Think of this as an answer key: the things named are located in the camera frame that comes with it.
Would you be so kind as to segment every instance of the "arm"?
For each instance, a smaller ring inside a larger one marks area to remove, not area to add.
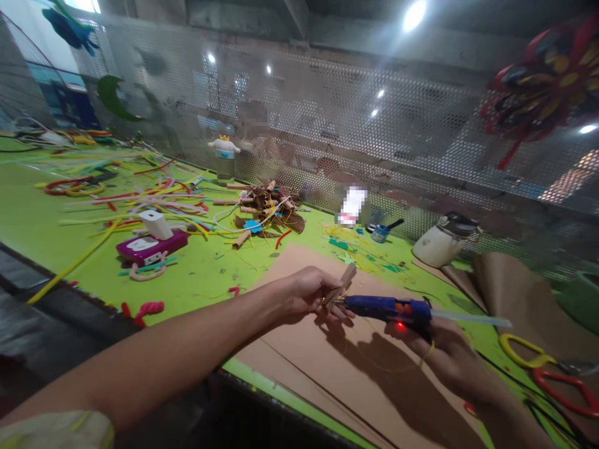
[[[116,431],[204,379],[244,341],[290,314],[319,311],[342,282],[315,268],[212,306],[171,318],[106,349],[66,373],[0,421],[41,413],[98,410]],[[329,317],[351,325],[350,312]]]
[[[420,357],[431,348],[416,333],[395,323],[388,323],[385,333],[403,340]],[[431,334],[435,349],[426,359],[427,365],[448,390],[474,406],[496,449],[555,447],[499,376],[472,350],[456,323],[433,320]]]

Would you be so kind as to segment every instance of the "green table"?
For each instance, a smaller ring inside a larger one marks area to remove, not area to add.
[[[9,139],[5,138],[0,141],[0,145],[3,150],[17,148],[11,144]],[[99,151],[110,154],[115,150],[101,149]],[[3,211],[0,241],[24,257],[58,273],[78,258],[95,239],[99,238],[90,238],[88,235],[103,228],[101,223],[61,226],[58,221],[64,219],[89,220],[117,213],[112,212],[108,206],[84,205],[66,208],[65,203],[77,201],[80,198],[49,196],[34,187],[36,183],[57,179],[53,175],[26,165],[31,162],[39,162],[39,160],[12,162],[23,158],[40,158],[44,155],[47,157],[48,154],[47,151],[40,151],[0,155],[0,207]],[[130,165],[139,170],[148,168],[147,164],[131,163]],[[197,168],[190,168],[197,173],[202,172]],[[119,170],[119,173],[117,178],[107,183],[109,187],[103,195],[118,195],[135,191],[135,185],[148,188],[155,183],[155,180],[149,177],[134,176],[132,171],[123,168]],[[185,171],[178,172],[177,176],[188,179],[192,177]],[[207,173],[206,176],[213,178],[210,173]],[[239,194],[239,191],[226,190],[205,181],[198,187],[202,189],[201,193],[212,199],[234,199]],[[124,213],[124,204],[116,204],[121,210],[118,213]],[[228,207],[210,205],[208,216],[212,217],[215,213]],[[128,276],[118,276],[121,268],[116,259],[115,246],[130,234],[113,234],[84,264],[73,271],[67,280],[78,281],[79,287],[83,291],[97,296],[101,301],[111,302],[115,305],[127,302],[134,314],[147,301],[164,301],[165,310],[161,314],[145,318],[146,323],[152,325],[199,307],[224,301],[233,295],[227,292],[229,287],[239,286],[243,292],[244,289],[251,287],[270,267],[276,260],[275,254],[285,248],[289,242],[293,241],[308,246],[328,257],[345,256],[344,249],[329,243],[327,232],[331,231],[330,227],[326,225],[333,225],[333,216],[317,210],[301,214],[307,222],[305,231],[302,234],[291,233],[286,236],[281,241],[282,248],[280,247],[279,250],[275,250],[274,239],[255,238],[251,242],[246,242],[238,252],[235,252],[230,245],[231,241],[235,239],[234,237],[211,235],[206,240],[203,236],[193,235],[189,239],[188,246],[177,251],[177,263],[169,266],[163,276],[149,282],[137,282]],[[228,228],[233,228],[230,218],[224,219],[223,224]],[[355,234],[355,231],[338,230],[336,232],[341,233],[342,239],[346,233]],[[370,240],[368,234],[362,238],[363,242],[360,245],[364,251],[360,251],[363,254],[358,256],[358,262],[365,270],[372,271],[375,276],[387,282],[425,292],[431,299],[441,303],[445,309],[464,312],[448,296],[448,294],[453,294],[469,301],[459,290],[411,263],[413,257],[411,243],[392,237],[385,244],[376,244]],[[374,262],[368,260],[366,251]],[[400,268],[400,262],[405,262],[406,266]],[[477,349],[499,366],[509,369],[513,376],[531,388],[536,388],[528,374],[501,351],[497,342],[497,333],[493,327],[465,324],[463,328]],[[228,360],[223,368],[252,385],[252,390],[266,392],[277,401],[348,440],[363,447],[372,447],[360,436],[235,358]],[[523,389],[509,380],[507,383],[516,395],[524,398]],[[549,429],[556,444],[567,447],[567,444],[549,425],[546,424],[546,428]],[[488,435],[486,432],[484,433],[485,441],[491,447]]]

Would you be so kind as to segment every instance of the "cardboard sheet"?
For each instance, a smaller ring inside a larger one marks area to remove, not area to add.
[[[343,263],[289,244],[256,287],[309,264],[339,277],[346,269]],[[361,271],[350,294],[420,299]],[[343,336],[337,328],[317,326],[314,315],[307,315],[262,339],[399,448],[485,447],[478,421],[464,410],[464,401],[445,389],[426,365],[420,369],[417,356],[402,342],[385,336],[384,323],[363,318],[355,323]]]
[[[261,339],[243,348],[235,357],[319,408],[372,444],[382,449],[394,449],[394,446],[368,427],[350,409],[339,403]]]

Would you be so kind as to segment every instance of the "window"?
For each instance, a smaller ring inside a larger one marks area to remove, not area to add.
[[[96,12],[100,14],[100,6],[98,0],[64,0],[64,2],[77,9],[83,9],[83,11]]]

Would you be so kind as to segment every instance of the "wooden clothespin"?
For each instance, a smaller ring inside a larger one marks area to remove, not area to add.
[[[343,276],[341,276],[341,282],[343,282],[343,286],[336,288],[335,290],[331,290],[323,301],[323,306],[327,310],[327,312],[330,312],[333,306],[336,304],[339,295],[341,294],[341,291],[343,289],[348,289],[349,285],[351,284],[351,280],[357,272],[358,269],[356,268],[356,264],[348,265],[348,268],[345,270],[345,273],[343,273]]]

